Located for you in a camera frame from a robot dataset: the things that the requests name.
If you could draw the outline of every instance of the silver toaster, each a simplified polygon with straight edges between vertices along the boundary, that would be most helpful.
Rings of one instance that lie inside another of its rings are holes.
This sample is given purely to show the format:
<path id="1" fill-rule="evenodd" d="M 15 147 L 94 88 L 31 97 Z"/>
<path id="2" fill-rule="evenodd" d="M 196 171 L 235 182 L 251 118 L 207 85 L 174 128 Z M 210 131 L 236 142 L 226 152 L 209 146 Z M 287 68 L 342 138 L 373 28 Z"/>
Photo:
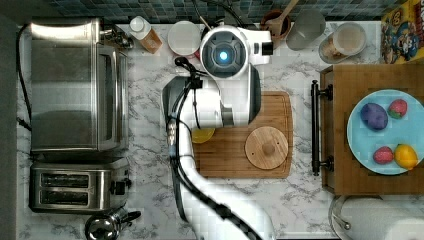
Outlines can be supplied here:
<path id="1" fill-rule="evenodd" d="M 29 207 L 34 212 L 94 214 L 124 206 L 130 187 L 126 158 L 106 163 L 35 162 Z"/>

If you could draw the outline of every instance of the white bowl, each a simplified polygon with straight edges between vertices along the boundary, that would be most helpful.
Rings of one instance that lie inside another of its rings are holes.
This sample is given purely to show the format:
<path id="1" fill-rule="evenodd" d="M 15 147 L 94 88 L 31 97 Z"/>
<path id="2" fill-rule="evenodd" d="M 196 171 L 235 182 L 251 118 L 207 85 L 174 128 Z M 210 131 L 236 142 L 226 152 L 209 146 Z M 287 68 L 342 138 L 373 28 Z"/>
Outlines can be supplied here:
<path id="1" fill-rule="evenodd" d="M 192 22 L 175 23 L 168 32 L 168 45 L 181 56 L 189 56 L 199 49 L 200 29 Z"/>

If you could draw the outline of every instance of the white marble countertop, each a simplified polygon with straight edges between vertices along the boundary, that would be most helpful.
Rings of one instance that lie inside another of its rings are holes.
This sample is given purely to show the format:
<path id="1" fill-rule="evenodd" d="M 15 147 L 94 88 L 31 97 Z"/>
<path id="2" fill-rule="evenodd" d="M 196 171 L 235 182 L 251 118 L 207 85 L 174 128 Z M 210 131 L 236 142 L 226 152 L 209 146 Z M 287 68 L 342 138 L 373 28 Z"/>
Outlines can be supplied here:
<path id="1" fill-rule="evenodd" d="M 294 151 L 286 179 L 210 179 L 238 189 L 255 199 L 270 214 L 278 238 L 337 238 L 328 221 L 333 195 L 321 188 L 321 177 L 311 171 L 310 86 L 319 71 L 329 66 L 318 55 L 318 45 L 337 23 L 328 23 L 325 33 L 302 51 L 285 43 L 275 50 L 271 64 L 259 66 L 262 90 L 286 91 L 290 95 L 294 123 Z M 367 46 L 345 63 L 378 63 L 380 24 L 360 23 L 367 33 Z M 164 45 L 154 55 L 140 45 L 129 52 L 130 146 L 125 155 L 131 164 L 133 187 L 126 207 L 142 217 L 120 239 L 194 239 L 190 226 L 176 209 L 168 163 L 165 123 L 160 111 L 162 88 L 175 76 L 173 54 L 167 45 L 172 25 L 153 25 Z M 18 115 L 25 107 L 19 89 Z M 17 239 L 85 239 L 89 216 L 33 213 L 28 208 L 29 133 L 18 126 Z M 418 202 L 419 196 L 392 197 L 393 201 Z"/>

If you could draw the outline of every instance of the power cord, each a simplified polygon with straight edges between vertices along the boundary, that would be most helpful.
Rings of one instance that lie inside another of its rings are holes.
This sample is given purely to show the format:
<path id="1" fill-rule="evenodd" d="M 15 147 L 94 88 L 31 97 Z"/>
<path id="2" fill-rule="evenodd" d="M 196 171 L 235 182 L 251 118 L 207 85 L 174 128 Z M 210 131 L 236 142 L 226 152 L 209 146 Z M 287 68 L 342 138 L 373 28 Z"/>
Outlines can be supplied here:
<path id="1" fill-rule="evenodd" d="M 194 9 L 196 10 L 197 15 L 199 15 L 199 18 L 202 18 L 202 16 L 200 16 L 199 9 L 197 8 L 196 0 L 192 0 L 192 1 L 193 1 Z M 224 8 L 225 11 L 229 12 L 236 19 L 239 27 L 242 27 L 242 28 L 247 27 L 247 25 L 243 22 L 243 20 L 241 20 L 240 16 L 236 12 L 234 12 L 234 10 L 232 8 L 232 3 L 230 2 L 230 0 L 227 0 L 228 6 L 225 5 L 222 2 L 217 2 L 217 1 L 213 1 L 213 0 L 200 0 L 200 1 L 210 3 L 210 4 L 214 4 L 214 5 L 217 5 L 217 6 Z"/>
<path id="2" fill-rule="evenodd" d="M 28 98 L 28 93 L 25 87 L 25 81 L 24 81 L 24 76 L 22 74 L 22 65 L 21 65 L 21 47 L 20 47 L 20 40 L 22 37 L 23 32 L 25 31 L 25 29 L 28 27 L 28 24 L 24 24 L 22 26 L 22 28 L 19 30 L 18 32 L 18 36 L 16 37 L 16 66 L 18 68 L 18 75 L 19 75 L 19 81 L 21 83 L 21 87 L 22 87 L 22 91 L 24 94 L 24 99 L 25 99 L 25 105 L 28 111 L 28 118 L 29 121 L 31 121 L 31 104 L 29 103 L 29 98 Z M 21 125 L 22 127 L 28 129 L 29 131 L 32 130 L 31 126 L 26 123 L 23 119 L 17 117 L 16 120 L 18 121 L 19 125 Z"/>

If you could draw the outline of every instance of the toaster oven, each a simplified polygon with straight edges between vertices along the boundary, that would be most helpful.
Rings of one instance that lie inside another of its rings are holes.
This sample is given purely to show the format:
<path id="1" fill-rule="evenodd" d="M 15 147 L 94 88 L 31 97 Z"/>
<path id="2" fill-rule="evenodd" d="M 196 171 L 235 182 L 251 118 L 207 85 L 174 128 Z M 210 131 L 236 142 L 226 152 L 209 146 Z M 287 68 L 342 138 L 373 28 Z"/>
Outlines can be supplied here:
<path id="1" fill-rule="evenodd" d="M 98 213 L 124 206 L 130 186 L 126 158 L 89 164 L 35 162 L 29 207 L 34 212 Z"/>
<path id="2" fill-rule="evenodd" d="M 126 148 L 130 39 L 99 18 L 36 19 L 31 33 L 32 151 Z"/>

